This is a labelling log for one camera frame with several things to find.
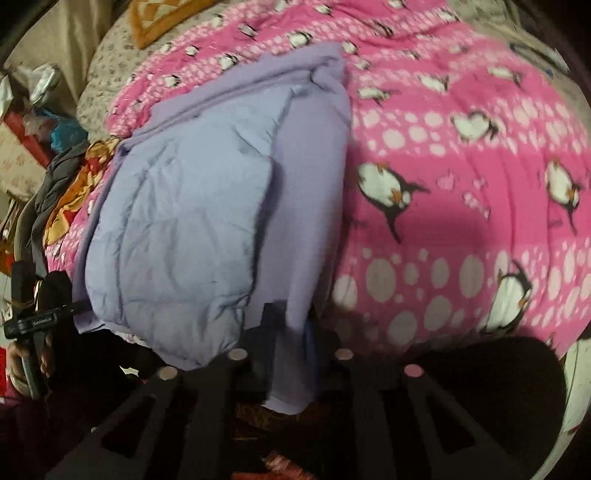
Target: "lavender cloth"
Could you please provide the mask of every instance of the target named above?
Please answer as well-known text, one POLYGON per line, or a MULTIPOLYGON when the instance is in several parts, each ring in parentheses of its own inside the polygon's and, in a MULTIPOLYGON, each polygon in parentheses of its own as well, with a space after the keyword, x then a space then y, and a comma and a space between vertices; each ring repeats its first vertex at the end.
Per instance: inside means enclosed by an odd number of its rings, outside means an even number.
MULTIPOLYGON (((263 212, 266 228, 260 231, 256 283, 245 311, 245 326, 253 327, 264 303, 287 301, 287 331, 277 344, 269 398, 270 407, 287 413, 304 408, 313 395, 305 368, 304 325, 314 294, 326 294, 328 285, 319 286, 318 281, 321 275, 330 277, 325 266, 333 264, 340 228, 350 124, 349 97, 342 85, 344 66, 340 46, 330 43, 238 66, 214 82, 155 105, 151 120, 122 142, 112 160, 118 168, 134 146, 229 99, 277 85, 313 83, 305 96, 294 98, 274 141, 273 174, 263 212)), ((116 172, 97 199, 81 241, 73 275, 74 300, 87 297, 86 253, 115 177, 116 172)), ((93 314, 84 314, 76 318, 76 325, 87 332, 104 324, 93 314)))

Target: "white polka dot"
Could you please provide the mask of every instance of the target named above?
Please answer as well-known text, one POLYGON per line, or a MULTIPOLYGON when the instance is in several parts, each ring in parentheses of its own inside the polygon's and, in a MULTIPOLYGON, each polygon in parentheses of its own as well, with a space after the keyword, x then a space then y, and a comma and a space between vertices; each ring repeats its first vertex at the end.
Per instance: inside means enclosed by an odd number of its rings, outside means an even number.
POLYGON ((554 300, 558 296, 561 283, 560 270, 556 267, 552 267, 548 277, 548 298, 550 300, 554 300))
POLYGON ((554 128, 554 124, 552 122, 546 123, 546 132, 548 133, 548 136, 550 137, 550 140, 552 141, 552 143, 555 143, 555 144, 560 143, 560 137, 558 135, 558 132, 554 128))
POLYGON ((523 110, 520 106, 516 106, 513 109, 513 116, 515 117, 515 120, 517 120, 522 126, 524 126, 524 127, 529 126, 530 117, 527 115, 527 113, 525 113, 525 110, 523 110))
POLYGON ((564 281, 571 283, 574 277, 574 252, 569 250, 564 256, 564 281))
POLYGON ((399 150, 406 143, 402 133, 398 130, 386 130, 382 134, 382 139, 388 148, 393 148, 395 150, 399 150))
POLYGON ((454 314, 452 315, 452 320, 451 320, 451 324, 453 327, 459 327, 462 322, 464 321, 464 309, 459 309, 457 312, 454 312, 454 314))
POLYGON ((406 285, 416 285, 418 281, 418 268, 415 264, 408 263, 404 267, 404 282, 406 285))
POLYGON ((424 325, 430 332, 435 332, 445 325, 452 314, 452 304, 441 295, 435 297, 427 305, 424 325))
POLYGON ((499 273, 499 270, 502 272, 503 275, 509 271, 509 255, 504 250, 501 250, 496 256, 494 266, 495 278, 499 273))
POLYGON ((348 342, 353 335, 353 326, 347 319, 339 319, 336 322, 335 332, 339 335, 341 342, 348 342))
POLYGON ((423 127, 413 125, 409 130, 408 134, 417 143, 422 143, 427 139, 427 132, 423 127))
POLYGON ((390 262, 383 258, 372 260, 365 274, 365 283, 375 301, 389 300, 396 289, 396 275, 390 262))
POLYGON ((569 293, 569 296, 566 297, 566 301, 564 302, 564 317, 569 319, 570 316, 573 314, 574 304, 577 302, 579 298, 579 293, 581 289, 575 287, 569 293))
POLYGON ((558 114, 562 118, 566 118, 566 119, 569 119, 570 118, 569 111, 567 110, 567 108, 562 103, 557 103, 556 104, 556 111, 558 112, 558 114))
POLYGON ((581 285, 581 300, 587 300, 591 295, 591 273, 588 273, 581 285))
POLYGON ((334 304, 343 310, 353 310, 357 305, 357 284, 350 275, 337 278, 333 288, 334 304))
POLYGON ((388 338, 397 346, 404 346, 410 342, 417 332, 417 319, 412 312, 401 312, 394 317, 388 326, 388 338))
POLYGON ((363 116, 363 124, 367 128, 372 128, 374 125, 377 125, 379 122, 379 113, 377 110, 371 110, 366 115, 363 116))
POLYGON ((363 330, 363 336, 368 342, 377 342, 379 339, 379 329, 376 326, 367 327, 363 330))
POLYGON ((439 127, 443 123, 443 118, 439 113, 429 112, 425 115, 425 123, 430 127, 439 127))
POLYGON ((460 291, 467 299, 472 299, 484 284, 484 265, 475 255, 468 255, 460 268, 460 291))
POLYGON ((449 267, 444 258, 438 258, 431 267, 431 283, 434 288, 441 288, 449 280, 449 267))
POLYGON ((554 307, 550 307, 546 312, 546 315, 544 315, 544 320, 542 320, 542 328, 545 328, 550 323, 552 315, 554 315, 554 307))
POLYGON ((442 157, 445 155, 445 147, 443 145, 440 145, 438 143, 434 143, 433 145, 431 145, 429 147, 429 151, 433 154, 436 155, 438 157, 442 157))

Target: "penguin print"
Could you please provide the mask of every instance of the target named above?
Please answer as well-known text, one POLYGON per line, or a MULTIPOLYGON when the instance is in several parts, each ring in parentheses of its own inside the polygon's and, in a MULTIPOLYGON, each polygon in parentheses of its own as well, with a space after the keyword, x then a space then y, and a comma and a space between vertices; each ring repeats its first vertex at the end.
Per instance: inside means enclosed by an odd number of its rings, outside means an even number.
POLYGON ((287 7, 290 6, 289 0, 278 0, 275 4, 275 11, 280 14, 285 10, 287 7))
POLYGON ((413 59, 413 60, 421 60, 421 56, 412 50, 404 50, 402 53, 402 56, 407 58, 407 59, 413 59))
POLYGON ((171 41, 168 41, 160 47, 159 52, 164 54, 164 53, 168 53, 172 49, 173 49, 173 43, 171 41))
POLYGON ((365 59, 359 59, 359 61, 357 61, 355 63, 355 66, 359 69, 359 70, 367 70, 368 68, 371 67, 371 63, 369 62, 369 60, 365 60, 365 59))
POLYGON ((396 220, 411 206, 415 192, 431 192, 407 182, 387 164, 364 163, 357 170, 357 179, 363 196, 385 215, 392 236, 401 243, 396 220))
POLYGON ((482 329, 484 334, 498 331, 514 332, 527 310, 533 285, 519 262, 513 260, 512 263, 517 272, 503 275, 499 270, 497 274, 498 287, 492 300, 488 321, 482 329))
POLYGON ((468 117, 453 115, 452 123, 463 142, 476 141, 486 135, 492 140, 499 133, 499 128, 484 112, 472 112, 468 117))
POLYGON ((212 26, 212 28, 220 28, 223 25, 223 15, 214 15, 209 24, 212 26))
POLYGON ((437 15, 439 15, 439 18, 446 22, 455 22, 458 20, 457 16, 455 16, 455 14, 451 13, 449 10, 441 10, 437 15))
POLYGON ((493 77, 497 77, 504 80, 511 80, 519 88, 521 88, 521 73, 515 73, 507 67, 488 67, 487 71, 493 77))
POLYGON ((418 78, 425 87, 435 92, 445 93, 449 87, 448 76, 434 77, 431 75, 419 75, 418 78))
POLYGON ((574 227, 573 214, 579 208, 581 185, 573 181, 572 176, 564 168, 557 158, 548 163, 544 175, 548 197, 566 210, 570 227, 577 234, 574 227))
POLYGON ((372 27, 374 28, 375 32, 381 37, 391 38, 394 35, 394 30, 392 29, 392 27, 384 25, 383 23, 374 22, 372 24, 372 27))
POLYGON ((292 34, 289 34, 287 38, 289 38, 292 48, 305 47, 312 41, 312 35, 308 32, 302 31, 293 32, 292 34))
POLYGON ((388 0, 388 5, 396 10, 400 10, 401 8, 408 8, 406 6, 405 0, 388 0))
POLYGON ((344 41, 341 46, 345 53, 349 55, 355 55, 357 53, 357 45, 355 45, 352 41, 344 41))
POLYGON ((181 79, 176 75, 166 75, 164 77, 164 84, 168 88, 176 87, 179 83, 181 83, 181 79))
POLYGON ((332 15, 332 9, 328 5, 324 5, 324 4, 316 5, 314 7, 314 10, 316 10, 319 14, 322 14, 322 15, 332 15))
POLYGON ((189 57, 194 57, 197 53, 199 53, 199 49, 194 45, 189 45, 185 48, 185 55, 189 55, 189 57))
POLYGON ((357 95, 361 100, 375 100, 378 105, 380 102, 390 98, 389 92, 384 92, 376 87, 363 87, 357 90, 357 95))
POLYGON ((256 29, 252 28, 250 25, 246 23, 241 23, 238 25, 238 30, 244 33, 247 37, 255 38, 256 34, 258 33, 256 29))
POLYGON ((234 65, 238 64, 238 57, 231 55, 229 53, 226 53, 226 54, 222 55, 221 57, 219 57, 218 61, 219 61, 220 68, 222 69, 223 72, 225 72, 226 70, 231 69, 234 65))

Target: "pillow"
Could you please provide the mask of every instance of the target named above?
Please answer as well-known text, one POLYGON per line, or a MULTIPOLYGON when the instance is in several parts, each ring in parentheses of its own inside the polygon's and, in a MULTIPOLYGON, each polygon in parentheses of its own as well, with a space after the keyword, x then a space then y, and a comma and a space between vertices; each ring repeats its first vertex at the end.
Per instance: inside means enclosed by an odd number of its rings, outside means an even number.
POLYGON ((138 48, 147 47, 174 26, 210 7, 214 1, 132 0, 129 23, 135 45, 138 48))

